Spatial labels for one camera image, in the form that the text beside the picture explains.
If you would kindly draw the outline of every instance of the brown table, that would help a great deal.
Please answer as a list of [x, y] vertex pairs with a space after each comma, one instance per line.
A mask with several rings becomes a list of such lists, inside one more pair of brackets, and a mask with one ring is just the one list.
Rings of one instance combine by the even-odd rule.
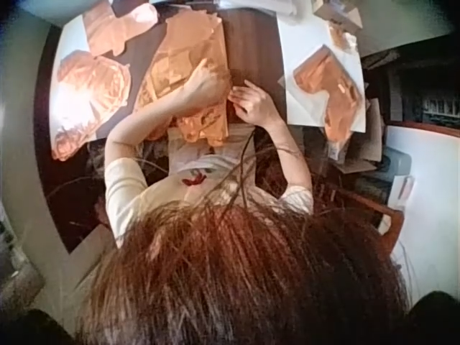
[[[114, 12], [120, 17], [144, 2], [114, 0]], [[216, 10], [212, 5], [194, 5], [193, 8], [209, 12]], [[128, 41], [120, 56], [114, 57], [111, 53], [106, 55], [122, 64], [130, 64], [132, 89], [127, 106], [119, 109], [98, 130], [97, 137], [106, 137], [116, 123], [132, 112], [142, 79], [165, 35], [165, 19], [176, 10], [159, 7], [158, 11], [159, 24]], [[277, 83], [283, 75], [283, 64], [276, 17], [252, 9], [217, 12], [224, 21], [226, 50], [234, 84], [241, 85], [246, 78], [261, 86], [272, 95], [280, 113], [285, 117], [285, 92]], [[80, 149], [66, 162], [51, 158], [49, 92], [59, 34], [58, 28], [51, 29], [40, 62], [34, 106], [34, 139], [37, 166], [50, 213], [64, 245], [71, 252], [98, 224], [93, 207], [98, 197], [104, 194], [104, 182], [95, 177], [92, 167], [88, 167], [91, 153], [87, 147]], [[232, 122], [236, 118], [233, 107], [228, 107], [228, 110]]]

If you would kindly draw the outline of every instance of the hair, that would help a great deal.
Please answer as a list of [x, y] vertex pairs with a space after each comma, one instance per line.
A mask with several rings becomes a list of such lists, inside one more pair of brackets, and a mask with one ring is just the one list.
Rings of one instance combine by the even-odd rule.
[[100, 267], [85, 344], [381, 344], [408, 309], [369, 224], [210, 200], [138, 218]]

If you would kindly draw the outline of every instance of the hand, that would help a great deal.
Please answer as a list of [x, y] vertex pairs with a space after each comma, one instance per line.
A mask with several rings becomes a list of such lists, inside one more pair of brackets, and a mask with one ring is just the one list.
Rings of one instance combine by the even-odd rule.
[[203, 59], [183, 87], [187, 105], [191, 108], [213, 106], [229, 92], [229, 74], [209, 67], [207, 63], [207, 59]]
[[244, 83], [247, 87], [234, 86], [230, 91], [229, 100], [236, 115], [248, 124], [265, 130], [280, 121], [284, 123], [270, 95], [248, 80]]

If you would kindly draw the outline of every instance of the copper foil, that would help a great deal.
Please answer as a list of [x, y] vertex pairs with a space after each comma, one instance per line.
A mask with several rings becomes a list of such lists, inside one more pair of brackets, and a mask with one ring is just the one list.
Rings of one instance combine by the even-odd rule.
[[294, 71], [294, 78], [305, 92], [329, 92], [326, 136], [330, 142], [344, 144], [351, 136], [351, 126], [362, 96], [336, 56], [324, 45]]
[[126, 41], [143, 34], [157, 22], [157, 10], [151, 4], [142, 4], [126, 16], [117, 18], [110, 3], [102, 0], [83, 14], [89, 48], [94, 56], [111, 50], [114, 56], [122, 54]]
[[[134, 110], [156, 101], [185, 84], [202, 59], [227, 71], [222, 20], [204, 11], [184, 10], [169, 18], [166, 36], [155, 54], [142, 82]], [[161, 137], [170, 123], [157, 128], [149, 139]], [[221, 146], [228, 137], [226, 99], [198, 113], [177, 120], [185, 140], [206, 138]]]
[[131, 75], [127, 66], [76, 50], [61, 61], [57, 81], [70, 86], [75, 96], [89, 101], [93, 109], [93, 117], [84, 122], [78, 114], [68, 116], [65, 126], [56, 134], [52, 156], [56, 160], [66, 160], [83, 146], [101, 124], [126, 105]]

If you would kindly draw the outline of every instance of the sleeve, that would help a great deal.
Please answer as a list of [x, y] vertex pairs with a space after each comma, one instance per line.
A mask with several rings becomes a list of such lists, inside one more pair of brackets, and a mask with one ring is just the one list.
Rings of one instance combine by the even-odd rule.
[[311, 190], [298, 185], [288, 186], [280, 201], [295, 211], [313, 213], [313, 195]]
[[119, 248], [122, 237], [139, 209], [140, 194], [147, 182], [137, 162], [130, 158], [114, 160], [104, 173], [106, 182], [106, 210]]

